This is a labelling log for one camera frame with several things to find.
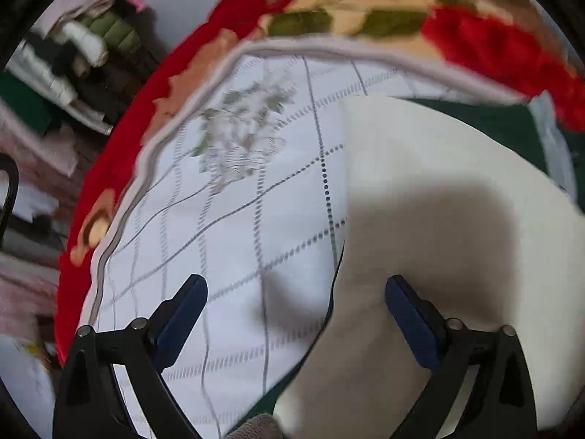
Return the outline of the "green white varsity jacket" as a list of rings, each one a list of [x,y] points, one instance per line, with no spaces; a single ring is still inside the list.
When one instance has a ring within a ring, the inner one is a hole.
[[[348,220],[332,313],[259,400],[292,438],[387,438],[429,380],[385,305],[404,277],[445,316],[520,336],[537,424],[584,386],[584,217],[540,169],[462,121],[382,94],[342,105]]]

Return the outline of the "clothes rack with garments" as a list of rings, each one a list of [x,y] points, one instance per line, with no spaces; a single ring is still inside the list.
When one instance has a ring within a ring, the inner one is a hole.
[[[19,172],[6,218],[1,329],[56,309],[83,182],[156,68],[131,0],[1,0],[1,155]]]

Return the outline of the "white quilted floral mat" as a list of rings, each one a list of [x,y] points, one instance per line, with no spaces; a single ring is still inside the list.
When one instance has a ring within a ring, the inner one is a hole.
[[[513,104],[451,64],[332,36],[237,46],[149,140],[93,254],[82,323],[148,317],[191,274],[208,302],[163,379],[197,432],[226,434],[326,318],[347,222],[341,105],[382,93]]]

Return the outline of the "red floral fleece blanket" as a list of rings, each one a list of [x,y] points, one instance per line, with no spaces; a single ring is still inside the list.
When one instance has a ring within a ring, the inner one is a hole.
[[[268,36],[351,36],[459,64],[526,96],[548,91],[561,126],[584,131],[584,78],[561,58],[558,36],[532,0],[220,0],[134,98],[85,178],[60,258],[54,319],[67,357],[90,287],[90,260],[143,145],[240,42]]]

